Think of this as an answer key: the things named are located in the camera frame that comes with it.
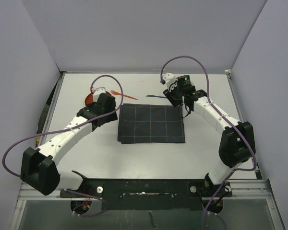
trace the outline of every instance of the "orange object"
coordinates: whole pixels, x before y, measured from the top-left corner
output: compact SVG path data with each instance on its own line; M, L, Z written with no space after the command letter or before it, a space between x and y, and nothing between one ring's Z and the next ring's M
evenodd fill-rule
M112 93L113 95L121 95L121 93L116 92L116 91L114 91L114 90L111 90L111 93ZM125 95L125 94L123 94L123 96L124 96L124 97L128 97L128 98L131 98L131 99L134 99L134 100L137 100L135 97L131 97L131 96L128 96L128 95Z
M92 94L92 93L90 93L90 94L86 97L84 103L85 103L85 106L87 106L88 104L93 103L93 94Z

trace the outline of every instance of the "white wall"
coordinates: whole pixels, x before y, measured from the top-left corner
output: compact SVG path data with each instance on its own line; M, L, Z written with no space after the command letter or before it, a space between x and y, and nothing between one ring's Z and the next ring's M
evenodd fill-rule
M254 126L260 169L270 178L288 230L288 0L267 2L232 78Z
M23 0L60 70L159 72L197 57L233 66L266 0ZM202 73L191 60L168 70Z
M1 159L15 141L36 132L39 115L59 71L20 0L0 0L0 230L9 228L20 179ZM20 172L22 152L35 140L12 150L7 164Z

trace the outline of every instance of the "glass panel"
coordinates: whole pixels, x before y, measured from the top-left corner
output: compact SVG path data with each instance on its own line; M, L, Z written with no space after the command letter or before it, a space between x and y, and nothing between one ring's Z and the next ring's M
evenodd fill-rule
M99 201L92 203L87 214L101 209ZM226 199L220 213L231 230L275 229L265 199ZM20 230L200 230L201 211L186 209L151 211L108 211L93 218L72 216L70 201L27 201ZM206 230L224 230L222 221L206 217Z

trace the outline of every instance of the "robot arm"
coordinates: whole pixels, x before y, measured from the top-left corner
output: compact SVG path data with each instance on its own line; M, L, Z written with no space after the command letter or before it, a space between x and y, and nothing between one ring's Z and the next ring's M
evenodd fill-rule
M73 172L58 172L57 165L65 154L86 135L97 127L117 120L116 113L97 119L91 123L74 128L94 117L115 110L115 98L107 94L105 88L98 88L93 93L93 103L82 108L65 129L37 149L24 151L20 178L44 195L55 189L78 189L82 177Z
M222 117L226 117L237 129L244 135L255 152L255 142L253 127L249 122L240 122L239 120L229 116L214 102L214 106L221 112L222 116L216 112L208 101L207 94L203 90L196 90L191 84L190 76L185 75L175 77L171 73L163 76L167 90L163 94L168 98L174 107L182 105L184 102L189 107L188 114L195 111L205 118L221 135L221 143L219 147L220 160L214 169L208 173L205 180L209 186L221 184L229 174L238 168L243 162L246 162L251 154L244 142L240 140L239 135L235 132Z

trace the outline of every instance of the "grid pattern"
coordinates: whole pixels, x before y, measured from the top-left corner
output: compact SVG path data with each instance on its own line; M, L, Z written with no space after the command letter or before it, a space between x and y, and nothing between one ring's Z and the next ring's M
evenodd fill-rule
M124 104L120 108L118 141L185 143L182 108L170 105Z

